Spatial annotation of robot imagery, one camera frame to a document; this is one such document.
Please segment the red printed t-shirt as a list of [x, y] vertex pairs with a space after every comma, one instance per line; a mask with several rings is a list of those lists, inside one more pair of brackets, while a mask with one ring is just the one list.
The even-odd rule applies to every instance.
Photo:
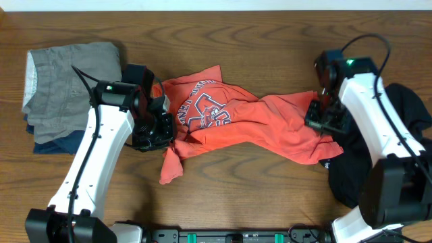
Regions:
[[182, 161], [227, 146], [251, 142], [293, 162], [314, 165], [341, 155], [328, 135], [306, 126], [304, 117], [315, 91], [258, 98], [223, 82], [220, 66], [166, 80], [152, 87], [169, 99], [177, 133], [164, 154], [160, 184], [183, 174]]

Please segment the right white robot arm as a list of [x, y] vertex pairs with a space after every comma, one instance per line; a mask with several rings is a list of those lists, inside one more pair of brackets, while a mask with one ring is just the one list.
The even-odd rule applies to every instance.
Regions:
[[310, 103], [306, 126], [336, 135], [355, 121], [372, 162], [358, 205], [320, 230], [317, 241], [403, 240], [405, 225], [431, 220], [431, 155], [398, 116], [371, 58], [328, 50], [315, 59], [315, 70], [323, 92]]

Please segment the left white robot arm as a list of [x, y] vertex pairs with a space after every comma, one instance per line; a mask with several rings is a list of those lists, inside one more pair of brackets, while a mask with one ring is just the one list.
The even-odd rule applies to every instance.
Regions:
[[152, 235], [133, 221], [103, 223], [105, 199], [119, 154], [130, 148], [154, 151], [176, 136], [169, 99], [151, 96], [154, 73], [127, 65], [121, 81], [97, 80], [88, 87], [86, 130], [59, 190], [46, 209], [31, 209], [25, 230], [31, 242], [151, 242]]

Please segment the navy folded garment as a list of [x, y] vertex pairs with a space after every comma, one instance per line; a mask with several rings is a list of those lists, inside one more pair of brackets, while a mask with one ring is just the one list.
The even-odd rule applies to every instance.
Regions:
[[45, 124], [26, 125], [26, 131], [35, 138], [34, 154], [70, 154], [78, 151], [84, 136], [84, 130], [64, 130]]

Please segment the grey folded shorts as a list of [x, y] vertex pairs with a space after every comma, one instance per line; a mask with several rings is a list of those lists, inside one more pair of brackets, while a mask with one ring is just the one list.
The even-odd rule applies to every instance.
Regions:
[[119, 50], [109, 42], [29, 50], [22, 112], [39, 144], [86, 129], [89, 96], [74, 66], [97, 80], [122, 78]]

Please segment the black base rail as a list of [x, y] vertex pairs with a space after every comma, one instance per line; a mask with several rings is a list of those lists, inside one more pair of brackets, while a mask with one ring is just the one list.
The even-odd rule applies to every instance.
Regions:
[[110, 228], [118, 242], [135, 243], [303, 243], [335, 242], [330, 231], [296, 224], [285, 230], [147, 229], [133, 221], [117, 221]]

